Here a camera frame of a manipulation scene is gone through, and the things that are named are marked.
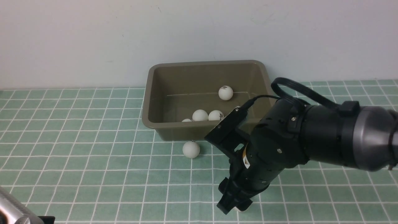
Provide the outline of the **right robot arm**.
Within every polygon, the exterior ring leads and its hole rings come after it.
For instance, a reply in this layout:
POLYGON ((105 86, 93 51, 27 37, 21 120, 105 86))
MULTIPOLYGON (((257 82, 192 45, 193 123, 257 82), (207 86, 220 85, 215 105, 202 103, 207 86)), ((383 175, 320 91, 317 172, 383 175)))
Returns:
POLYGON ((230 159, 230 176, 219 185, 224 214, 245 211, 284 169, 318 161, 369 172, 397 166, 397 112, 345 101, 339 111, 278 100, 230 159))

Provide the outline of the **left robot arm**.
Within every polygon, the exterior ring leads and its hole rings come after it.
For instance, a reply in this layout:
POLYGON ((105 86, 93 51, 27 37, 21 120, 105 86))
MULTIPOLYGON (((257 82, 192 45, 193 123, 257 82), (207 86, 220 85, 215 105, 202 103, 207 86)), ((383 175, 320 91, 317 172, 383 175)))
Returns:
POLYGON ((0 187, 1 224, 54 224, 54 216, 37 216, 6 189, 0 187))

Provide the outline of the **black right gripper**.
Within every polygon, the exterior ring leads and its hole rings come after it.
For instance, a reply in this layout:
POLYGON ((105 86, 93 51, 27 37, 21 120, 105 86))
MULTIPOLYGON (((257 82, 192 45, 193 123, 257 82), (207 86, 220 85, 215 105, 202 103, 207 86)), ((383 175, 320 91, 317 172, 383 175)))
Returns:
POLYGON ((299 133, 290 131, 296 110, 286 100, 278 100, 250 133, 250 142, 239 155, 238 168, 224 178, 218 190, 222 197, 217 208, 225 215, 236 206, 250 207, 250 192, 262 192, 284 169, 309 161, 299 142, 299 133))

